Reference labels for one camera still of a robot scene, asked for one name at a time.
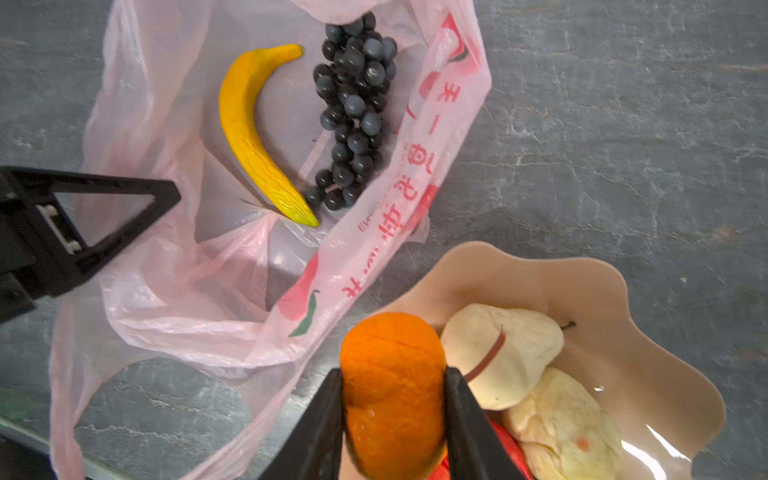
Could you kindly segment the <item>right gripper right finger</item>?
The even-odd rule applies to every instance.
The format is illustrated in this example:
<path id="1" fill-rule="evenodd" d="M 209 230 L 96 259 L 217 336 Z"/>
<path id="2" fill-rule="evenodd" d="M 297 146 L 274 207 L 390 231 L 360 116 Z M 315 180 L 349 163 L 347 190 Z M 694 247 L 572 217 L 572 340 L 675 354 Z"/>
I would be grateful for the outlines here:
<path id="1" fill-rule="evenodd" d="M 444 375 L 451 479 L 507 479 L 510 458 L 457 368 Z"/>

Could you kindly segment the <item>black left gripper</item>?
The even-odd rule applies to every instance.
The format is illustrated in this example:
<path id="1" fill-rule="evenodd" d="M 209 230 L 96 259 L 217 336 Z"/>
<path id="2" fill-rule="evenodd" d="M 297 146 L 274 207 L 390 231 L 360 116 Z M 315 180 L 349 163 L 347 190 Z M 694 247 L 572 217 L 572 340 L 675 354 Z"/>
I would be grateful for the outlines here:
<path id="1" fill-rule="evenodd" d="M 2 167 L 1 323 L 89 281 L 180 199 L 169 180 Z"/>

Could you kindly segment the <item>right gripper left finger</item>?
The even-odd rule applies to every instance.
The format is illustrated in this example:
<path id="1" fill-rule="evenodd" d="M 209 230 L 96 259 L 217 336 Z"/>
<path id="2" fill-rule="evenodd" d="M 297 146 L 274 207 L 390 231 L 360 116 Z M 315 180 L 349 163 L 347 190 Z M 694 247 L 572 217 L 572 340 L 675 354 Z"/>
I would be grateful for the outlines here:
<path id="1" fill-rule="evenodd" d="M 339 478 L 344 432 L 342 387 L 341 370 L 330 370 L 260 480 Z"/>

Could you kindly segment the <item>pale yellow fake fruit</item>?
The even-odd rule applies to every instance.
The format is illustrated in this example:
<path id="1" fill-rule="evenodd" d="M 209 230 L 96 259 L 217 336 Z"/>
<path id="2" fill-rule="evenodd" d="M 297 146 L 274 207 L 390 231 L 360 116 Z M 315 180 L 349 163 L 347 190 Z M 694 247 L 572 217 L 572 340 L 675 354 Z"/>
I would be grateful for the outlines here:
<path id="1" fill-rule="evenodd" d="M 587 390 L 548 367 L 520 403 L 502 413 L 537 479 L 615 479 L 621 468 L 619 429 Z"/>

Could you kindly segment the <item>beige fake potato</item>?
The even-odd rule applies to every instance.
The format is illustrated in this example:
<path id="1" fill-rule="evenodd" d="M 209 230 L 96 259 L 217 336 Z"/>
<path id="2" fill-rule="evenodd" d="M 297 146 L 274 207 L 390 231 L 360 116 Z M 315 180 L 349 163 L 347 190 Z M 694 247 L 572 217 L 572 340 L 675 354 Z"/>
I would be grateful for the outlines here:
<path id="1" fill-rule="evenodd" d="M 470 304 L 446 323 L 447 362 L 463 375 L 480 407 L 517 405 L 562 351 L 564 334 L 549 316 L 526 309 Z"/>

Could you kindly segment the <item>orange fake fruit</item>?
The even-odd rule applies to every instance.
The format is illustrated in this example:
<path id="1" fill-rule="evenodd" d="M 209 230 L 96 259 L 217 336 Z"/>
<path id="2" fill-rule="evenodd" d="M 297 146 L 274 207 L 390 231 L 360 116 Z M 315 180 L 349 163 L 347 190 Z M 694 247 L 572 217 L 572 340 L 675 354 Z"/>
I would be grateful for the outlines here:
<path id="1" fill-rule="evenodd" d="M 345 435 L 367 479 L 425 479 L 445 451 L 445 353 L 420 317 L 385 312 L 345 336 Z"/>

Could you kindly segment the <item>pink plastic bag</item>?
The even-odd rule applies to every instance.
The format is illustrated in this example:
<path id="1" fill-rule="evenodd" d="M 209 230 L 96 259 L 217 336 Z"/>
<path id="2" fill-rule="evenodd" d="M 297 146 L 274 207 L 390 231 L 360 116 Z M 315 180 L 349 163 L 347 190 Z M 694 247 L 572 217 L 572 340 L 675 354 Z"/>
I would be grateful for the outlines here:
<path id="1" fill-rule="evenodd" d="M 311 79 L 328 23 L 373 12 L 399 48 L 385 171 L 318 228 L 263 206 L 222 132 L 219 89 L 244 52 L 299 44 L 249 113 L 272 153 L 308 177 L 331 135 Z M 85 170 L 168 179 L 180 202 L 60 303 L 49 364 L 51 460 L 85 475 L 76 425 L 99 387 L 155 357 L 237 389 L 250 423 L 190 472 L 235 479 L 307 363 L 429 207 L 491 87 L 470 1 L 116 1 Z"/>

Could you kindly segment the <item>pink scalloped bowl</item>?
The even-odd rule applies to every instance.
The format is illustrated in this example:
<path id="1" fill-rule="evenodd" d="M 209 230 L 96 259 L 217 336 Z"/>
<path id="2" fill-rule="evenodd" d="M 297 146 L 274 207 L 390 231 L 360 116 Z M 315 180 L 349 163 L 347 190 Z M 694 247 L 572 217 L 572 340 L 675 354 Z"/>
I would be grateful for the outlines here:
<path id="1" fill-rule="evenodd" d="M 412 289 L 376 314 L 418 316 L 441 342 L 448 320 L 474 303 L 537 311 L 561 327 L 564 347 L 545 369 L 577 380 L 616 423 L 622 461 L 615 479 L 691 477 L 693 459 L 724 424 L 724 402 L 701 373 L 638 329 L 626 283 L 614 267 L 590 258 L 522 259 L 468 242 L 446 253 Z M 507 409 L 481 409 L 515 461 L 515 476 L 537 479 L 503 426 Z M 446 424 L 445 439 L 443 456 L 425 479 L 450 478 Z M 365 478 L 347 451 L 343 477 Z"/>

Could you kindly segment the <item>yellow fake banana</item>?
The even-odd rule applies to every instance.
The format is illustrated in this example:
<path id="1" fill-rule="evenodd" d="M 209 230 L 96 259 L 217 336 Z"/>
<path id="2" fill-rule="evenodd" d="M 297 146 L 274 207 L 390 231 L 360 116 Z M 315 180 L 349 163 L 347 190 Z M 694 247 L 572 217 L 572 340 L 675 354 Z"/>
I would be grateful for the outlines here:
<path id="1" fill-rule="evenodd" d="M 232 152 L 260 192 L 290 220 L 317 227 L 319 221 L 303 195 L 265 149 L 254 120 L 256 101 L 269 77 L 277 68 L 302 55 L 303 48 L 298 44 L 240 55 L 220 87 L 219 118 Z"/>

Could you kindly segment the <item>dark fake grape bunch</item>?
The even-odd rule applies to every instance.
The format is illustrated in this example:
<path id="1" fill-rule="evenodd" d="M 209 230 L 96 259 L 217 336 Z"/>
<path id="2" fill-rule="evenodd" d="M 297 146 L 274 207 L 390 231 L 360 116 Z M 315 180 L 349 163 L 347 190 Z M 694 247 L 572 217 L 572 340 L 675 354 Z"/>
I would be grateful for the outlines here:
<path id="1" fill-rule="evenodd" d="M 320 124 L 334 144 L 330 166 L 315 174 L 304 199 L 338 211 L 353 206 L 384 167 L 382 148 L 392 131 L 384 111 L 398 44 L 382 36 L 368 11 L 347 24 L 327 24 L 322 54 L 325 62 L 315 66 L 313 80 L 326 104 Z"/>

